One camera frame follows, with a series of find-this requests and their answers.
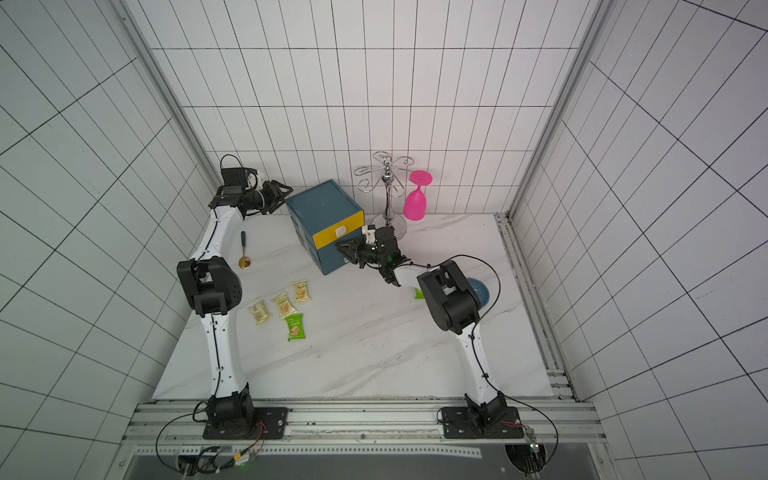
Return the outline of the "yellow top drawer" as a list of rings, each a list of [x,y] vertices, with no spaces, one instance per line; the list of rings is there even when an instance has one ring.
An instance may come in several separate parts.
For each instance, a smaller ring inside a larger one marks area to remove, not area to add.
[[[333,244],[344,236],[354,233],[364,226],[365,217],[362,210],[340,220],[312,235],[317,250]]]

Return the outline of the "teal drawer cabinet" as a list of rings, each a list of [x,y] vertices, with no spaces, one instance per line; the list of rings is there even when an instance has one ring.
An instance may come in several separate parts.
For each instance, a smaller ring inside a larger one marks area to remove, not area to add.
[[[334,180],[325,181],[286,199],[287,209],[299,241],[319,270],[328,275],[347,261],[337,251],[335,243],[348,241],[361,229],[348,234],[331,245],[317,250],[312,235],[350,215],[364,210]]]

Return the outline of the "yellow cookie packet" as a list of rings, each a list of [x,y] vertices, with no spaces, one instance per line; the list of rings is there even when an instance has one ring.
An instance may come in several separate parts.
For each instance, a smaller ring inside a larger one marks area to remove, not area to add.
[[[281,319],[287,319],[288,317],[298,313],[286,292],[281,292],[276,297],[274,297],[272,299],[272,303],[275,305]]]
[[[259,300],[253,305],[249,306],[248,311],[253,316],[257,325],[263,324],[271,318],[271,313],[269,312],[264,300]]]
[[[308,291],[308,281],[306,279],[294,281],[291,283],[294,297],[297,302],[307,302],[311,300]]]

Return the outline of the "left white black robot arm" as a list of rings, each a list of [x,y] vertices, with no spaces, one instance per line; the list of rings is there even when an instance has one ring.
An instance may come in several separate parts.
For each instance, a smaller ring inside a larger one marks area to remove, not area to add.
[[[258,420],[245,379],[235,320],[243,298],[240,277],[224,255],[250,214],[278,210],[293,189],[275,180],[260,186],[224,185],[210,203],[210,215],[199,246],[177,265],[185,299],[206,335],[211,374],[205,404],[206,439],[251,436]]]

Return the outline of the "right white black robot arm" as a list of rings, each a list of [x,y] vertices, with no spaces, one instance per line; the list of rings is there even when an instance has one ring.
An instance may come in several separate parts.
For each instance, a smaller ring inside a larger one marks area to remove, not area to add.
[[[481,299],[485,288],[470,280],[453,257],[436,265],[421,265],[403,255],[394,228],[365,226],[361,233],[336,243],[337,251],[351,264],[371,267],[384,281],[397,287],[412,287],[421,292],[437,327],[452,336],[464,356],[469,380],[466,404],[442,407],[436,420],[447,439],[522,439],[525,426],[518,410],[492,386],[484,368],[486,360],[479,338],[479,323],[492,305]]]

